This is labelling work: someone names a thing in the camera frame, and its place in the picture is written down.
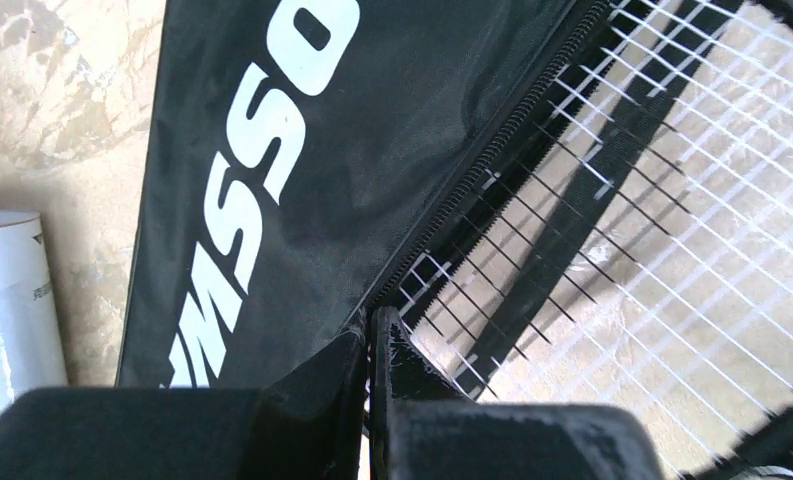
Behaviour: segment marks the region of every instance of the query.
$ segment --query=zipper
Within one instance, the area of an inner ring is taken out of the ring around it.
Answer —
[[[447,220],[452,216],[466,195],[473,190],[476,182],[482,178],[482,176],[486,175],[486,171],[494,164],[494,161],[502,153],[514,134],[523,126],[525,120],[537,106],[543,94],[558,77],[564,66],[570,62],[578,48],[584,43],[594,25],[596,25],[599,19],[607,12],[609,6],[609,0],[596,0],[588,8],[582,20],[579,21],[561,45],[558,52],[553,56],[546,68],[544,68],[540,77],[532,84],[523,98],[514,107],[512,113],[502,124],[502,127],[446,195],[445,200],[432,215],[431,219],[428,220],[425,227],[422,228],[416,238],[409,243],[411,246],[396,262],[395,269],[371,297],[372,299],[369,302],[371,309],[383,306],[382,302],[393,293],[399,281],[408,273],[417,258],[425,251],[426,246],[432,238],[434,238],[435,234],[446,224]]]
[[[639,19],[646,18],[652,10],[651,7],[639,0],[625,0],[619,6],[613,6],[611,11],[613,12],[616,8],[622,8]],[[637,25],[636,21],[631,21],[625,16],[615,16],[609,13],[599,28],[588,33],[586,43],[579,46],[576,56],[568,64],[569,66],[562,70],[559,77],[565,78],[565,72],[570,73],[569,78],[564,80],[566,85],[582,85],[583,82],[590,78],[589,83],[579,94],[582,98],[590,98],[600,84],[598,77],[590,76],[590,74],[582,75],[582,72],[576,70],[576,66],[587,66],[591,70],[600,68],[601,71],[608,71],[614,61],[610,60],[607,66],[602,65],[608,55],[602,53],[601,50],[606,48],[614,50],[620,44],[622,35],[617,34],[615,30],[628,34]],[[525,185],[532,172],[551,154],[553,147],[558,143],[557,139],[560,138],[560,135],[572,123],[570,118],[576,118],[581,109],[584,108],[586,101],[574,100],[564,108],[565,114],[561,115],[554,112],[555,109],[551,107],[552,101],[557,104],[569,97],[569,93],[564,88],[558,89],[559,95],[551,96],[552,88],[554,87],[555,85],[543,94],[538,107],[529,114],[532,121],[543,122],[543,125],[538,127],[540,132],[535,132],[536,138],[527,140],[523,148],[513,154],[519,159],[515,158],[513,162],[503,162],[503,165],[494,165],[493,168],[496,169],[496,172],[491,173],[496,176],[496,180],[492,181],[486,175],[488,181],[492,183],[487,184],[488,189],[481,192],[474,191],[473,196],[476,201],[473,203],[469,203],[469,199],[464,200],[465,203],[468,203],[466,205],[467,209],[462,210],[461,213],[464,219],[456,220],[451,218],[450,222],[435,234],[435,238],[430,240],[426,249],[428,250],[428,255],[435,259],[434,265],[421,261],[422,257],[419,257],[419,260],[417,260],[419,265],[412,266],[420,278],[427,280],[422,282],[421,288],[414,291],[411,291],[409,286],[405,286],[408,291],[403,292],[403,294],[410,295],[412,302],[405,301],[402,303],[403,298],[401,296],[391,302],[391,304],[395,303],[402,309],[403,320],[409,327],[416,327],[423,318],[424,313],[427,313],[427,310],[431,307],[433,299],[448,283],[444,281],[444,278],[441,278],[444,275],[437,265],[443,265],[447,270],[453,272],[458,271],[464,260],[475,250],[484,232],[488,231],[499,221],[499,216],[511,204],[514,198],[511,192],[518,192]],[[441,243],[443,238],[450,239],[450,244]]]

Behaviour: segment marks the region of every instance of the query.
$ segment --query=white cylinder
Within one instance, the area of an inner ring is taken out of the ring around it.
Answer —
[[[66,385],[66,368],[40,214],[0,211],[0,413],[55,385]]]

